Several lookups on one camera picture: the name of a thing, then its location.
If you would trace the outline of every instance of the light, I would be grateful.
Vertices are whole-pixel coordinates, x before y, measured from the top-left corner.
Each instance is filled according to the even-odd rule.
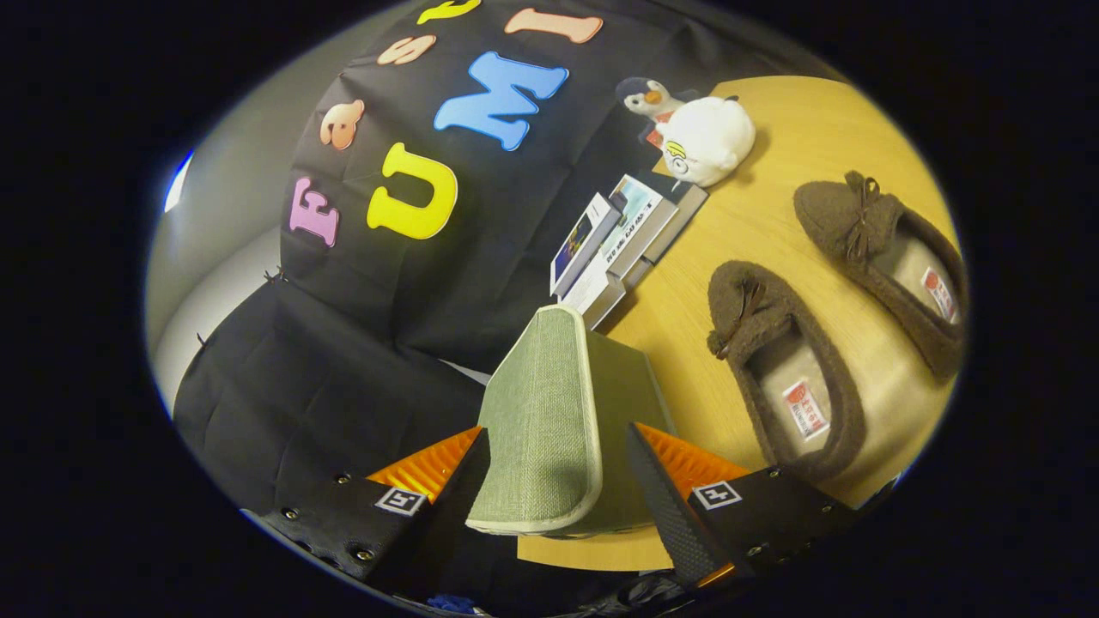
[[[187,177],[187,168],[191,165],[191,158],[195,157],[195,151],[191,151],[187,155],[187,161],[184,165],[179,167],[179,172],[176,173],[176,179],[171,181],[171,188],[168,189],[168,197],[164,199],[164,211],[167,212],[171,210],[177,203],[179,203],[179,198],[184,194],[184,178]]]

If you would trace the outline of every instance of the stack of books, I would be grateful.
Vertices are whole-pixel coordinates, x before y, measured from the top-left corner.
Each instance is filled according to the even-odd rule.
[[[595,329],[675,242],[708,194],[651,172],[596,194],[550,266],[550,291]]]

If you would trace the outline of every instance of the table surface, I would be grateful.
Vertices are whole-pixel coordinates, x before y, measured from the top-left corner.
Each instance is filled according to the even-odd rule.
[[[724,262],[758,263],[801,296],[845,360],[866,415],[866,441],[840,476],[818,485],[858,507],[911,464],[946,409],[954,379],[933,380],[900,324],[845,278],[809,240],[793,191],[810,180],[873,176],[957,246],[946,202],[919,153],[873,102],[850,85],[814,77],[725,81],[756,142],[664,257],[597,329],[645,352],[679,437],[752,471],[766,467],[728,364],[706,346],[713,328],[710,275]],[[657,172],[667,174],[664,163]],[[522,560],[604,571],[670,569],[655,527],[584,540],[520,537]]]

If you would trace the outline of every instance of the toy face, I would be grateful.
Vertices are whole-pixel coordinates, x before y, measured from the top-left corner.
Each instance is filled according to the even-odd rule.
[[[639,111],[645,104],[647,95],[630,95],[625,98],[625,107],[630,111]]]
[[[665,141],[663,151],[664,163],[677,180],[693,183],[699,187],[709,187],[728,174],[721,168],[721,162],[695,158],[678,142]]]

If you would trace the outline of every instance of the penguin toy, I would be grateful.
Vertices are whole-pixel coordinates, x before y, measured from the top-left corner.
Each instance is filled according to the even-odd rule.
[[[656,132],[656,124],[667,122],[671,114],[688,101],[698,98],[698,92],[687,90],[675,96],[663,84],[644,77],[628,77],[614,87],[614,95],[623,106],[637,115],[648,119],[644,131],[637,135],[641,143],[648,142],[659,148],[663,137]]]

